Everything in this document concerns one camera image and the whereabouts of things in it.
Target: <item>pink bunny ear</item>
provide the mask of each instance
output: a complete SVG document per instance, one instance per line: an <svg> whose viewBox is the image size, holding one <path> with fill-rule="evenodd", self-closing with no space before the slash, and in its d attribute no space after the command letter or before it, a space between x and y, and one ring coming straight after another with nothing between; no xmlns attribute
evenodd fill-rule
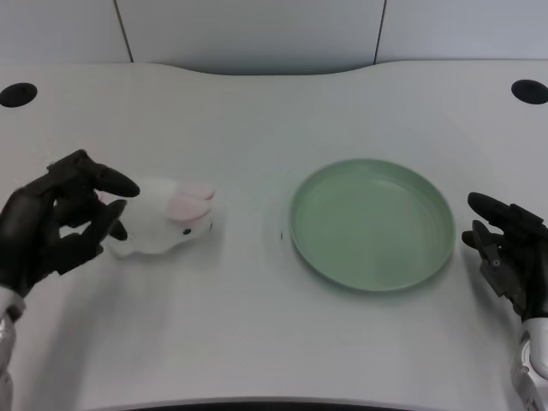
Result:
<svg viewBox="0 0 548 411"><path fill-rule="evenodd" d="M168 218L179 222L202 218L211 211L203 200L186 194L175 194L168 203Z"/></svg>
<svg viewBox="0 0 548 411"><path fill-rule="evenodd" d="M206 182L180 182L177 185L178 194L192 195L201 200L211 200L215 195L215 189Z"/></svg>

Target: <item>white table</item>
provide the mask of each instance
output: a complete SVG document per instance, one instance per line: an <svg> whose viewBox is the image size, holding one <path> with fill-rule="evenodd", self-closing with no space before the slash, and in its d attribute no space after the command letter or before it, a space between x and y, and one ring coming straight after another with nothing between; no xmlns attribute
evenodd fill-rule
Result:
<svg viewBox="0 0 548 411"><path fill-rule="evenodd" d="M548 62L389 63L310 77L153 64L2 66L31 104L0 107L0 194L77 148L130 176L217 187L210 236L162 258L108 253L43 281L18 323L16 411L299 398L420 410L518 409L519 320L457 241L428 283L334 286L296 257L289 198L318 167L382 158L433 182L459 232L470 191L548 217Z"/></svg>

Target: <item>stuffed bunny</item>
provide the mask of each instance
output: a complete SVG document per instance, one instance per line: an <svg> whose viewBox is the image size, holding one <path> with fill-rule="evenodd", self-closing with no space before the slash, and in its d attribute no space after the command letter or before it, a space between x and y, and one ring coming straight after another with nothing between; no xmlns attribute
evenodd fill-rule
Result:
<svg viewBox="0 0 548 411"><path fill-rule="evenodd" d="M144 178L136 182L140 195L128 202L122 214L128 239L109 239L115 255L165 253L180 242L211 229L210 200L214 190L209 184L185 184L164 178Z"/></svg>

